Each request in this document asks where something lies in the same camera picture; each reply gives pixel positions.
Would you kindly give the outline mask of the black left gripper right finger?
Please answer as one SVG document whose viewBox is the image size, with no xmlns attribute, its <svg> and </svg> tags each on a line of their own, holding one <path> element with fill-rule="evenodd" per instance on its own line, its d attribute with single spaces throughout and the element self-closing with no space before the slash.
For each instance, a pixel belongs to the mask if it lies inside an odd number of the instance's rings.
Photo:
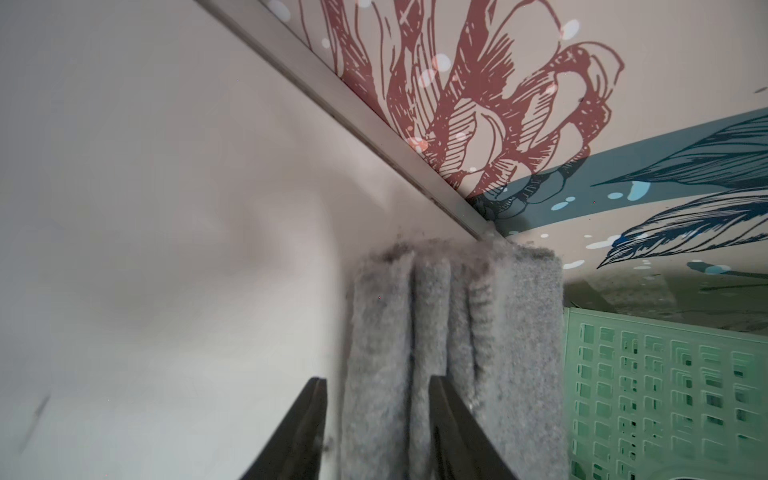
<svg viewBox="0 0 768 480">
<path fill-rule="evenodd" d="M 517 480 L 445 376 L 429 380 L 431 456 L 437 479 Z"/>
</svg>

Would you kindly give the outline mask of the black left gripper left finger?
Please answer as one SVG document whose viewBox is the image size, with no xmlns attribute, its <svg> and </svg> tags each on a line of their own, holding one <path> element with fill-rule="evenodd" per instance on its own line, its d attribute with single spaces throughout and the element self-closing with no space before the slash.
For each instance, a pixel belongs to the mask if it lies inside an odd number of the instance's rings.
<svg viewBox="0 0 768 480">
<path fill-rule="evenodd" d="M 327 407 L 327 380 L 310 378 L 241 479 L 317 480 Z"/>
</svg>

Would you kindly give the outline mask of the grey scarf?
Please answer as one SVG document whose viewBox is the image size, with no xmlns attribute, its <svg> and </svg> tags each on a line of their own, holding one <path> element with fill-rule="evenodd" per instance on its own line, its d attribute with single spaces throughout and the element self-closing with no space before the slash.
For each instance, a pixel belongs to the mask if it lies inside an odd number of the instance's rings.
<svg viewBox="0 0 768 480">
<path fill-rule="evenodd" d="M 521 479 L 568 475 L 563 269 L 488 240 L 397 244 L 352 287 L 340 423 L 344 479 L 432 479 L 428 384 L 456 389 Z"/>
</svg>

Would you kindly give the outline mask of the mint green file organizer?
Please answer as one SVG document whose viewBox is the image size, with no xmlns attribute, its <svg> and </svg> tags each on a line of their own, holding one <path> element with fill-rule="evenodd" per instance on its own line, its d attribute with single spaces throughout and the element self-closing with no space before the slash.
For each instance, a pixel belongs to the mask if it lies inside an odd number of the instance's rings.
<svg viewBox="0 0 768 480">
<path fill-rule="evenodd" d="M 763 479 L 767 341 L 569 308 L 573 479 Z"/>
</svg>

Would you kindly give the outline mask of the aluminium frame rail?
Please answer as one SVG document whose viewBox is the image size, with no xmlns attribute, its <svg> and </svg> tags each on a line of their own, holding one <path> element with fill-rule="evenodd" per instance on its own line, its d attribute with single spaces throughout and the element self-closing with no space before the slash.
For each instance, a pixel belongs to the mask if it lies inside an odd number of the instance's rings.
<svg viewBox="0 0 768 480">
<path fill-rule="evenodd" d="M 198 4 L 472 237 L 501 237 L 261 2 Z"/>
</svg>

